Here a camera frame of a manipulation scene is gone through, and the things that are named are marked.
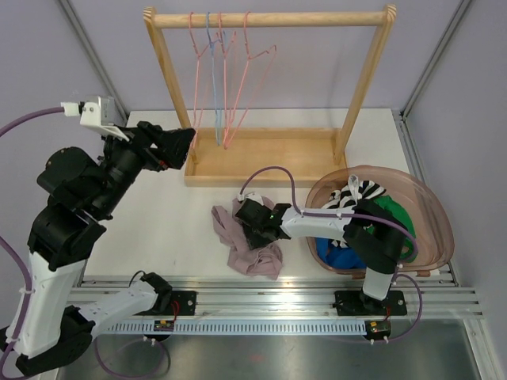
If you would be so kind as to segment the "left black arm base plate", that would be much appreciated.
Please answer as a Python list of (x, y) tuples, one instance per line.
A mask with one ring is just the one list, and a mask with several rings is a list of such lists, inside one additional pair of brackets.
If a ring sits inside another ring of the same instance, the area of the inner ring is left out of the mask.
[(140, 313), (143, 316), (173, 316), (176, 312), (178, 317), (194, 316), (196, 312), (196, 291), (173, 291), (170, 302), (164, 310), (148, 310)]

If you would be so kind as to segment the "blue tank top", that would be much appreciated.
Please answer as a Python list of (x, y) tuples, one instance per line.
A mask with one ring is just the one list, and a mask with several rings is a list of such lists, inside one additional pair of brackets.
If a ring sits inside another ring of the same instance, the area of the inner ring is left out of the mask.
[(330, 239), (316, 237), (314, 239), (318, 258), (335, 269), (365, 269), (366, 264), (351, 248), (342, 248)]

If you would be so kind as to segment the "pink hanger of striped top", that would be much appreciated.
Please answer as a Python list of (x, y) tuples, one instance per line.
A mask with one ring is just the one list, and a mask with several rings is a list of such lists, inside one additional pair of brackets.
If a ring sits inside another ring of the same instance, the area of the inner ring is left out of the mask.
[(223, 23), (223, 14), (221, 12), (217, 13), (217, 22), (218, 22), (218, 30), (219, 30), (219, 44), (220, 49), (223, 56), (223, 139), (222, 145), (223, 148), (227, 148), (227, 135), (229, 131), (229, 108), (227, 107), (228, 103), (228, 85), (227, 85), (227, 62), (228, 55), (231, 47), (235, 43), (236, 32), (232, 32), (230, 39), (227, 39), (227, 34), (225, 32), (224, 23)]

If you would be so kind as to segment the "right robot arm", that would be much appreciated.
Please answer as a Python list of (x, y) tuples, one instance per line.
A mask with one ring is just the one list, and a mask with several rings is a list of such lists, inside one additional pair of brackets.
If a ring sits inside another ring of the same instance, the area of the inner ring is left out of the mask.
[(260, 248), (278, 240), (326, 238), (345, 241), (365, 263), (362, 288), (336, 291), (334, 308), (342, 317), (407, 315), (401, 291), (391, 288), (406, 241), (414, 237), (404, 225), (371, 200), (355, 206), (299, 209), (289, 203), (269, 208), (251, 199), (240, 203), (235, 217), (247, 241)]

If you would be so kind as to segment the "blue wire hanger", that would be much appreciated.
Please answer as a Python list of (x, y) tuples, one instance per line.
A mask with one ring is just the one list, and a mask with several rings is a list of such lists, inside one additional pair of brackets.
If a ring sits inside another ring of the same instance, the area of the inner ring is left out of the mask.
[(206, 29), (206, 35), (208, 38), (208, 47), (210, 50), (210, 57), (211, 57), (211, 76), (212, 76), (212, 98), (213, 98), (213, 106), (214, 106), (214, 132), (215, 132), (215, 142), (217, 146), (222, 145), (222, 109), (219, 107), (219, 94), (218, 94), (218, 81), (216, 79), (216, 72), (215, 72), (215, 64), (216, 59), (218, 57), (216, 49), (217, 44), (221, 42), (220, 36), (212, 38), (211, 34), (211, 13), (206, 13), (206, 20), (205, 20), (205, 29)]

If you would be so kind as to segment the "pink wire hanger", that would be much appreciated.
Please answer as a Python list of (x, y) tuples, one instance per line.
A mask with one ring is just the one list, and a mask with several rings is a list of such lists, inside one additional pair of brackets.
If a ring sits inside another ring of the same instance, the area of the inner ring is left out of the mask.
[(193, 32), (193, 14), (194, 12), (190, 12), (188, 15), (188, 29), (189, 35), (192, 42), (193, 52), (196, 58), (196, 69), (195, 69), (195, 81), (194, 81), (194, 92), (193, 92), (193, 111), (192, 111), (192, 127), (197, 130), (201, 124), (202, 115), (204, 110), (202, 108), (198, 108), (198, 100), (199, 100), (199, 92), (200, 92), (200, 62), (201, 59), (205, 56), (206, 53), (210, 52), (212, 49), (212, 39), (209, 38), (206, 45), (199, 49), (196, 43), (196, 38)]

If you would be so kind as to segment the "pink tank top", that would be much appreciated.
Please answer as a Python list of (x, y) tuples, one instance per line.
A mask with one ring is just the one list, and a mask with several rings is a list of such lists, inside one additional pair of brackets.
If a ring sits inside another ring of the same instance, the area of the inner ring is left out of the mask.
[(265, 276), (276, 280), (284, 265), (282, 250), (277, 243), (252, 249), (240, 222), (225, 207), (211, 209), (213, 230), (219, 241), (229, 249), (227, 265), (249, 277)]

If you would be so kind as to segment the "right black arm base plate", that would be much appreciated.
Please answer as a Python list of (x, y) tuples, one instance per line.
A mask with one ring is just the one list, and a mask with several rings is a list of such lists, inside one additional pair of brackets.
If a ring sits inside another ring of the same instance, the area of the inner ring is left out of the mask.
[(333, 308), (338, 316), (367, 317), (367, 316), (396, 316), (407, 315), (404, 294), (401, 291), (388, 291), (387, 297), (376, 300), (363, 291), (335, 291)]

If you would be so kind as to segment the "black white striped tank top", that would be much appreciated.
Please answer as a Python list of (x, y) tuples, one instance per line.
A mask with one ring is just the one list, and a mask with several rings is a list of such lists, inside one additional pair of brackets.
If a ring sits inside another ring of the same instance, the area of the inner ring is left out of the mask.
[(374, 200), (383, 196), (386, 189), (373, 180), (361, 180), (356, 175), (350, 175), (347, 184), (338, 190), (333, 190), (324, 209), (352, 207), (360, 200)]

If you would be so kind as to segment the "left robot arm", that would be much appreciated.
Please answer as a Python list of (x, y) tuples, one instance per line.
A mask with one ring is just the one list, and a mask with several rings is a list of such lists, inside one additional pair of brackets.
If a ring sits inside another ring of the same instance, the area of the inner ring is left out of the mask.
[(92, 159), (72, 146), (56, 151), (38, 185), (48, 193), (28, 239), (29, 267), (13, 322), (1, 331), (1, 349), (17, 354), (22, 378), (73, 363), (106, 329), (127, 317), (164, 314), (173, 289), (160, 275), (144, 274), (128, 288), (88, 306), (72, 306), (74, 282), (105, 233), (104, 221), (143, 170), (181, 169), (196, 132), (164, 130), (147, 121), (104, 140)]

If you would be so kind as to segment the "green tank top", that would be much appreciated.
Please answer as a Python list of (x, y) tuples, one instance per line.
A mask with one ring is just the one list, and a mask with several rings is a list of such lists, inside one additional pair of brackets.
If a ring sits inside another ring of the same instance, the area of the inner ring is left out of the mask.
[[(394, 218), (396, 218), (404, 225), (405, 229), (411, 234), (411, 236), (413, 238), (416, 238), (416, 232), (412, 219), (403, 206), (393, 200), (390, 196), (376, 197), (374, 198), (373, 202), (385, 211), (389, 211)], [(401, 260), (411, 263), (415, 261), (416, 257), (417, 254), (414, 252), (414, 243), (409, 238), (407, 238), (401, 254)]]

